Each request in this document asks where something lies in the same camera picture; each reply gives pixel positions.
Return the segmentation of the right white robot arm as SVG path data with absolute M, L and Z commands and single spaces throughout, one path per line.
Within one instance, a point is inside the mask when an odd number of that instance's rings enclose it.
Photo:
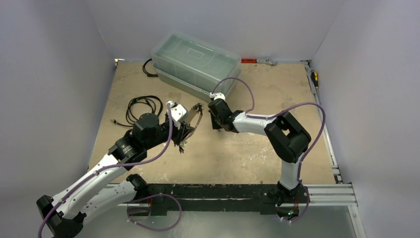
M 253 133 L 266 136 L 275 153 L 282 160 L 277 184 L 279 198 L 291 201 L 298 194 L 299 162 L 308 150 L 311 136 L 289 112 L 279 116 L 247 115 L 231 111 L 223 99 L 208 104 L 213 129 L 234 133 Z

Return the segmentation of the oval metal keyring plate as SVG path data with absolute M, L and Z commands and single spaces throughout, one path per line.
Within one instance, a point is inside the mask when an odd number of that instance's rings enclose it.
M 182 122 L 182 130 L 180 131 L 180 142 L 178 144 L 179 152 L 180 154 L 184 153 L 185 145 L 187 144 L 187 139 L 192 137 L 194 132 L 196 131 L 198 125 L 201 122 L 201 119 L 203 117 L 203 107 L 204 105 L 202 103 L 195 104 L 188 112 L 188 116 Z M 191 122 L 193 119 L 197 117 L 197 122 L 194 126 L 191 126 Z

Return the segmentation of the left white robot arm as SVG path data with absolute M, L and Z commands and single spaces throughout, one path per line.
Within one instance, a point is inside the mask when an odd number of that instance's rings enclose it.
M 62 192 L 40 197 L 36 204 L 42 216 L 37 236 L 49 228 L 55 238 L 73 238 L 92 219 L 116 205 L 126 202 L 151 204 L 162 192 L 153 193 L 149 184 L 138 174 L 132 174 L 115 189 L 106 186 L 115 178 L 137 165 L 151 162 L 148 150 L 170 142 L 176 146 L 195 131 L 191 126 L 194 114 L 175 109 L 167 111 L 165 121 L 158 115 L 141 115 L 108 150 L 103 158 L 80 179 Z

